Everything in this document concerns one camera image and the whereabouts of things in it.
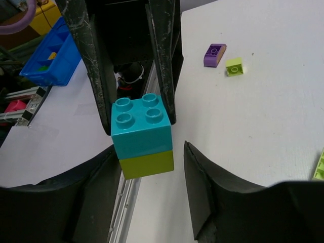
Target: yellow bin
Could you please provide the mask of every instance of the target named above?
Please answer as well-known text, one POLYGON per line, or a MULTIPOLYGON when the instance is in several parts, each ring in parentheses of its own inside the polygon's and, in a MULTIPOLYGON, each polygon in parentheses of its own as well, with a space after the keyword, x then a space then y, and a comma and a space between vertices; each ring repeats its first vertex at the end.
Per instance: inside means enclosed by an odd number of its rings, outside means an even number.
POLYGON ((35 18, 30 23, 30 27, 32 27, 38 34, 45 35, 51 30, 51 27, 46 21, 46 18, 49 21, 50 25, 53 26, 58 18, 61 17, 61 13, 51 0, 49 0, 47 4, 42 5, 42 10, 37 6, 35 18))

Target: blue plastic bin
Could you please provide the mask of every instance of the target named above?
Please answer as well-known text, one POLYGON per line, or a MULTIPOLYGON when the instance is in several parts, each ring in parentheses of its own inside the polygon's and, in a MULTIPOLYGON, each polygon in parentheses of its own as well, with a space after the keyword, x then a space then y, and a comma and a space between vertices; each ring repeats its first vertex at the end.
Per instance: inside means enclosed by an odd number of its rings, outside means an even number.
POLYGON ((45 36, 30 57, 20 75, 28 78, 38 86, 66 86, 81 55, 62 17, 58 19, 51 31, 45 36), (56 57, 48 60, 52 52, 56 57))

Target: red object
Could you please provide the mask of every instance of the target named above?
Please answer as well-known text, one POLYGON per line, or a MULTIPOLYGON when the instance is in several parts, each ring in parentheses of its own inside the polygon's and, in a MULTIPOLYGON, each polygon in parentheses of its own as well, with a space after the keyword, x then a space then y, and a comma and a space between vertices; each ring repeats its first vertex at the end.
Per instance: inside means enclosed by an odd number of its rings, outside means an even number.
POLYGON ((27 105, 20 101, 20 100, 15 100, 10 102, 10 104, 8 105, 8 107, 5 110, 5 113, 7 112, 13 112, 13 111, 17 111, 17 110, 23 110, 26 109, 27 105))

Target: purple slope brick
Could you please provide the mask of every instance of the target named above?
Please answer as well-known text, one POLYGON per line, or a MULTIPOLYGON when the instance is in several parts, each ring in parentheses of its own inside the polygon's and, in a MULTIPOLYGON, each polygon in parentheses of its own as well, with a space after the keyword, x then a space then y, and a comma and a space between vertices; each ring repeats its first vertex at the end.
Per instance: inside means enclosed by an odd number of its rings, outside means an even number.
POLYGON ((227 46, 225 44, 211 44, 204 57, 204 66, 217 67, 226 50, 226 47, 227 46))

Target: green brick at image edge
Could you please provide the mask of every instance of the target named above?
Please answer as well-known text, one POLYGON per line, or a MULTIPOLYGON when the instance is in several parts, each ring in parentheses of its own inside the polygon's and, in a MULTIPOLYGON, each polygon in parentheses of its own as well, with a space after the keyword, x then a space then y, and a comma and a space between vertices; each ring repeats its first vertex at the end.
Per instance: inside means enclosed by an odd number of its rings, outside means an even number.
POLYGON ((320 155, 313 180, 324 180, 324 149, 320 155))
POLYGON ((127 180, 174 170, 172 150, 121 159, 119 162, 127 180))
POLYGON ((229 77, 243 74, 241 57, 226 60, 225 66, 229 77))

